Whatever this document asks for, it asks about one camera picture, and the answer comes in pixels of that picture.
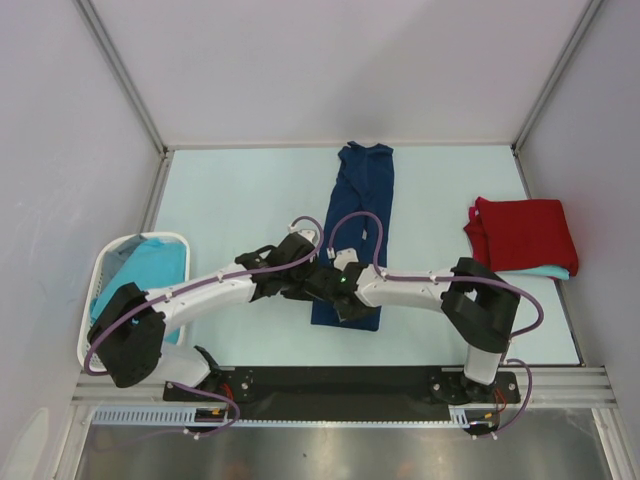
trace white basket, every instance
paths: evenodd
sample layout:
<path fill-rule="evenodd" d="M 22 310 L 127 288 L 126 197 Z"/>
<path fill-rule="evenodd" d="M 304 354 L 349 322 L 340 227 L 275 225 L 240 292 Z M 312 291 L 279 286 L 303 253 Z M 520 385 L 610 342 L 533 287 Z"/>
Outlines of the white basket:
<path fill-rule="evenodd" d="M 166 241 L 178 241 L 186 247 L 186 258 L 185 258 L 185 268 L 184 268 L 184 280 L 189 279 L 189 264 L 191 260 L 191 251 L 189 249 L 189 243 L 182 236 L 177 233 L 171 232 L 148 232 L 142 234 L 145 238 L 159 238 L 160 240 Z M 107 252 L 113 252 L 124 242 L 129 240 L 130 238 L 135 237 L 135 235 L 127 235 L 125 237 L 120 237 L 113 242 L 109 243 L 106 247 L 104 247 L 100 253 L 98 254 L 98 258 L 96 260 L 96 264 L 93 267 L 93 274 L 91 275 L 91 283 L 89 284 L 89 292 L 87 294 L 87 300 L 84 304 L 84 312 L 82 313 L 82 325 L 80 326 L 80 335 L 78 336 L 78 361 L 80 365 L 84 365 L 84 357 L 89 351 L 89 342 L 87 341 L 87 334 L 89 333 L 89 329 L 91 328 L 91 301 L 100 296 L 102 293 L 102 262 L 104 260 L 104 256 Z M 178 336 L 178 345 L 181 345 L 184 339 L 184 327 L 180 328 L 180 333 Z M 91 369 L 97 372 L 104 372 L 106 369 L 102 362 L 98 358 L 97 355 L 94 355 L 91 359 Z"/>

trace light blue table surface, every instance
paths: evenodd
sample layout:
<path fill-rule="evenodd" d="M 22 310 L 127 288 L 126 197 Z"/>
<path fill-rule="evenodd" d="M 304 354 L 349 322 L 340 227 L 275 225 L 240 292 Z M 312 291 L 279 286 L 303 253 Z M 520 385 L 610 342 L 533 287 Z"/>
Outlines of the light blue table surface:
<path fill-rule="evenodd" d="M 157 231 L 191 245 L 191 278 L 245 252 L 278 244 L 299 215 L 324 223 L 338 171 L 339 148 L 177 151 L 162 198 Z M 396 148 L 389 266 L 436 270 L 471 250 L 462 227 L 477 196 L 526 198 L 509 147 Z M 577 364 L 553 281 L 509 275 L 534 294 L 545 322 L 514 341 L 509 356 L 532 364 Z M 189 328 L 221 365 L 454 365 L 466 344 L 436 312 L 384 307 L 378 332 L 310 324 L 311 304 L 279 297 L 207 314 Z M 515 328 L 535 320 L 521 302 Z"/>

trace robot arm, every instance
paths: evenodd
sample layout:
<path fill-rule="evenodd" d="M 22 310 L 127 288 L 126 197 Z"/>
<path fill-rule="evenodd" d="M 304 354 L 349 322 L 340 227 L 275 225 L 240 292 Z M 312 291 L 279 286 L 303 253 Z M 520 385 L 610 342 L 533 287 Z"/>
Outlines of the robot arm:
<path fill-rule="evenodd" d="M 338 252 L 332 267 L 320 267 L 311 259 L 294 268 L 274 268 L 309 255 L 317 242 L 314 231 L 300 230 L 290 233 L 278 247 L 266 246 L 241 255 L 203 278 L 148 292 L 133 283 L 124 285 L 91 328 L 89 342 L 99 343 L 95 351 L 118 387 L 135 385 L 147 377 L 201 386 L 216 370 L 213 358 L 198 347 L 178 347 L 163 339 L 204 312 L 282 293 L 291 299 L 328 301 L 343 321 L 360 318 L 382 305 L 443 312 L 469 343 L 465 377 L 480 386 L 494 381 L 508 346 L 517 295 L 463 282 L 387 281 L 372 265 L 359 263 L 352 249 Z M 434 277 L 432 272 L 421 275 Z M 460 259 L 451 271 L 437 277 L 454 275 L 500 280 L 471 259 Z M 470 298 L 470 292 L 476 293 L 475 299 Z M 103 336 L 136 309 L 140 311 L 135 316 Z"/>

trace folded blue garment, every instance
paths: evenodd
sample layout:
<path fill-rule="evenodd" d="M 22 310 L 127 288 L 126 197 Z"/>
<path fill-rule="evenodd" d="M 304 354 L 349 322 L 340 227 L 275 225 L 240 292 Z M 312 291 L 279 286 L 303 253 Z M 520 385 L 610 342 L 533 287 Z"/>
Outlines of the folded blue garment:
<path fill-rule="evenodd" d="M 557 278 L 558 280 L 569 280 L 569 270 L 558 265 L 542 265 L 541 267 L 527 268 L 526 270 L 509 270 L 499 272 L 514 275 L 538 275 L 541 277 Z"/>
<path fill-rule="evenodd" d="M 122 268 L 102 290 L 91 305 L 93 325 L 115 291 L 122 285 L 135 282 L 141 290 L 162 288 L 184 282 L 187 247 L 180 242 L 165 242 L 152 238 L 140 244 L 126 260 Z M 177 343 L 180 332 L 176 330 L 165 340 Z"/>
<path fill-rule="evenodd" d="M 336 186 L 331 193 L 329 210 L 325 222 L 325 240 L 320 249 L 320 265 L 330 265 L 327 258 L 327 242 L 333 227 L 345 216 L 354 212 L 369 211 L 375 213 L 384 227 L 379 263 L 387 265 L 387 241 L 389 222 L 393 202 L 393 149 L 378 144 L 363 147 L 349 142 L 338 157 L 340 169 Z M 354 248 L 358 259 L 364 263 L 373 262 L 373 251 L 378 238 L 376 223 L 368 217 L 355 217 L 343 224 L 336 234 L 333 247 L 335 251 Z M 380 309 L 373 315 L 347 322 L 340 322 L 333 306 L 315 300 L 311 312 L 313 325 L 355 328 L 377 331 L 380 326 Z"/>

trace red folded cloth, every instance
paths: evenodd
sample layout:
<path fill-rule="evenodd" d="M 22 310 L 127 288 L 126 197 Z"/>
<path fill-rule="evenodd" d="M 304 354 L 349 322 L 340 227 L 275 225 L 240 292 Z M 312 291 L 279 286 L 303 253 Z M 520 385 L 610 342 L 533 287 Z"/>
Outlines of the red folded cloth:
<path fill-rule="evenodd" d="M 490 202 L 478 197 L 464 227 L 473 258 L 494 272 L 558 265 L 574 276 L 578 254 L 559 200 Z"/>

